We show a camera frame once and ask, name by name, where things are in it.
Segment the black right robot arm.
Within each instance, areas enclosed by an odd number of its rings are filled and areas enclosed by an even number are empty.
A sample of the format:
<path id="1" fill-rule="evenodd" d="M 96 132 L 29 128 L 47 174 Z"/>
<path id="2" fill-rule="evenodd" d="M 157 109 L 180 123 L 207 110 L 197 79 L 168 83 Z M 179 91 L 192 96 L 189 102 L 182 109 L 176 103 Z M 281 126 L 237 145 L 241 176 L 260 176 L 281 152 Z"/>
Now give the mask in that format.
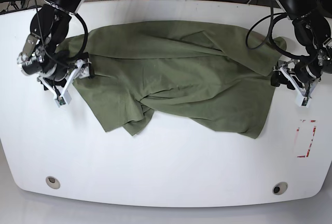
<path id="1" fill-rule="evenodd" d="M 30 34 L 17 58 L 21 72 L 26 75 L 39 74 L 53 87 L 64 86 L 69 72 L 78 71 L 78 78 L 93 78 L 94 70 L 85 52 L 88 29 L 78 9 L 85 0 L 45 0 L 36 9 L 30 25 Z M 84 37 L 79 51 L 71 56 L 68 50 L 56 52 L 69 30 L 69 22 L 75 16 L 82 24 Z"/>

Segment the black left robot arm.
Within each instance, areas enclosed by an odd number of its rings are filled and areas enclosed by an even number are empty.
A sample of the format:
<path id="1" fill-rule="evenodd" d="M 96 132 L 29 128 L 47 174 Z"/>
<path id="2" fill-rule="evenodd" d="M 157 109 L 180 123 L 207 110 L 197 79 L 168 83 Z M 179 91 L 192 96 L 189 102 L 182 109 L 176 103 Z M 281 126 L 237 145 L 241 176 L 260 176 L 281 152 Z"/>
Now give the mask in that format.
<path id="1" fill-rule="evenodd" d="M 286 64 L 277 65 L 273 69 L 271 85 L 279 87 L 286 85 L 289 89 L 296 87 L 310 90 L 315 80 L 320 79 L 323 73 L 331 74 L 331 28 L 319 10 L 322 5 L 326 11 L 327 0 L 269 0 L 276 1 L 283 10 L 274 13 L 270 10 L 268 33 L 261 44 L 270 43 L 280 54 L 288 57 L 295 63 L 294 68 Z M 291 20 L 297 41 L 305 47 L 307 55 L 295 55 L 280 48 L 272 38 L 275 25 L 282 19 Z"/>

